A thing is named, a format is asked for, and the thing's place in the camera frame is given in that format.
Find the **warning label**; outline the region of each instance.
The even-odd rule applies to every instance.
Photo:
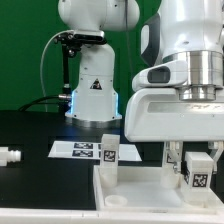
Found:
[[[102,87],[98,79],[95,80],[90,89],[102,90]]]

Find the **green backdrop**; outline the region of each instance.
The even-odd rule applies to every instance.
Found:
[[[145,68],[140,58],[141,27],[160,4],[160,0],[137,0],[140,20],[130,31],[133,72]],[[5,0],[0,1],[0,109],[17,110],[23,104],[42,97],[40,84],[40,59],[48,40],[67,29],[58,15],[58,0]],[[131,72],[125,32],[106,32],[109,44],[116,53],[114,88],[119,93],[119,110],[125,114],[128,99],[132,95]],[[78,80],[79,58],[70,59],[73,88]],[[61,46],[51,44],[44,63],[44,80],[47,95],[61,93]],[[44,110],[34,106],[31,110]]]

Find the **cable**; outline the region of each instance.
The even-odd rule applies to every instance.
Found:
[[[44,77],[43,77],[43,65],[44,65],[44,59],[45,59],[46,52],[47,52],[48,47],[49,47],[50,43],[52,42],[52,40],[54,40],[58,35],[63,34],[63,33],[67,33],[67,32],[74,32],[74,30],[66,30],[66,31],[62,31],[62,32],[59,32],[59,33],[55,34],[47,42],[47,44],[46,44],[46,46],[43,50],[43,53],[42,53],[42,56],[41,56],[41,62],[40,62],[40,81],[41,81],[41,88],[42,88],[42,93],[43,93],[44,97],[46,97],[46,95],[47,95],[45,85],[44,85]]]
[[[35,104],[39,104],[40,102],[46,101],[46,100],[49,100],[49,99],[58,99],[58,96],[57,95],[53,95],[53,96],[42,97],[40,99],[34,100],[34,101],[32,101],[32,102],[30,102],[28,104],[23,105],[22,107],[20,107],[18,109],[18,111],[26,111],[29,107],[31,107],[31,106],[33,106]]]

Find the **white paper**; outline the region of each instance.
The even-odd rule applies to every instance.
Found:
[[[55,141],[48,157],[99,160],[100,154],[100,143]],[[130,144],[119,145],[119,160],[142,161],[136,146]]]

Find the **table surface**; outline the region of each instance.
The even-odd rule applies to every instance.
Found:
[[[77,127],[57,113],[0,111],[0,147],[24,153],[22,162],[0,167],[0,207],[95,210],[93,166],[99,161],[49,159],[48,154],[55,140],[101,142],[103,134],[118,134],[122,144],[130,144],[123,128]],[[161,166],[162,143],[136,146],[143,162],[119,165]]]

